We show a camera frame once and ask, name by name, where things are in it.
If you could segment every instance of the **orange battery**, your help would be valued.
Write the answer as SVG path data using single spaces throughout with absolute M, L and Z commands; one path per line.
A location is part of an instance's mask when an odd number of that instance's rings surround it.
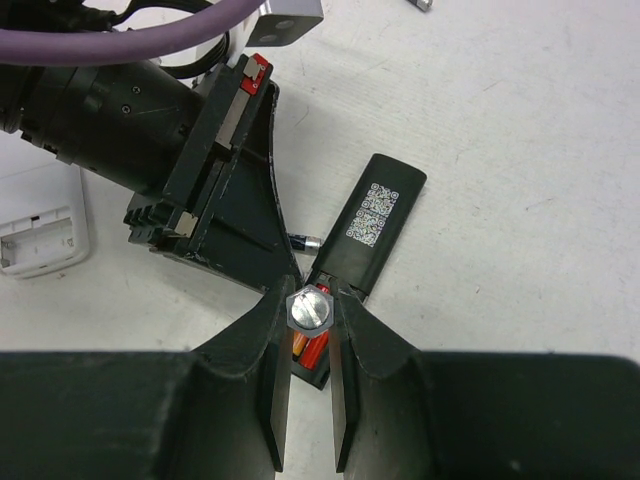
M 302 335 L 300 332 L 295 332 L 293 334 L 293 354 L 296 357 L 300 356 L 300 354 L 302 353 L 302 350 L 304 350 L 304 347 L 308 341 L 309 339 L 304 335 Z

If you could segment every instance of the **metal hex nut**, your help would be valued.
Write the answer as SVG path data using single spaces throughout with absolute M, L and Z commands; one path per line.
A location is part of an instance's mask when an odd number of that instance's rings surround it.
M 287 297 L 287 325 L 306 337 L 317 337 L 333 325 L 333 297 L 313 285 Z

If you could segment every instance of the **white plastic part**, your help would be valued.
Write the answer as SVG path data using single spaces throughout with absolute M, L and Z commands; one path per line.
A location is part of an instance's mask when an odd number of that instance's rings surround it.
M 30 278 L 82 261 L 89 235 L 80 169 L 17 135 L 0 140 L 0 271 Z

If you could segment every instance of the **qr code sticker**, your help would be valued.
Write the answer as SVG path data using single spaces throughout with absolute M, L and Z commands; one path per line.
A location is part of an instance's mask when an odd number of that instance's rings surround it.
M 388 217 L 398 197 L 398 192 L 392 192 L 390 188 L 373 183 L 362 202 L 362 208 Z
M 399 196 L 398 192 L 372 183 L 361 208 L 347 229 L 347 237 L 373 247 Z

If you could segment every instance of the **white table surface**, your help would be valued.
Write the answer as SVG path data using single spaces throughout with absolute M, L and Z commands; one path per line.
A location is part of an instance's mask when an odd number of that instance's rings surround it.
M 388 154 L 429 180 L 375 315 L 426 349 L 640 361 L 640 4 L 435 2 L 325 0 L 316 30 L 261 52 L 281 87 L 289 231 L 326 235 L 371 154 Z M 129 245 L 125 189 L 87 172 L 85 192 L 93 253 L 0 278 L 0 348 L 192 348 L 258 300 Z M 338 478 L 329 388 L 294 378 L 289 405 L 278 479 Z

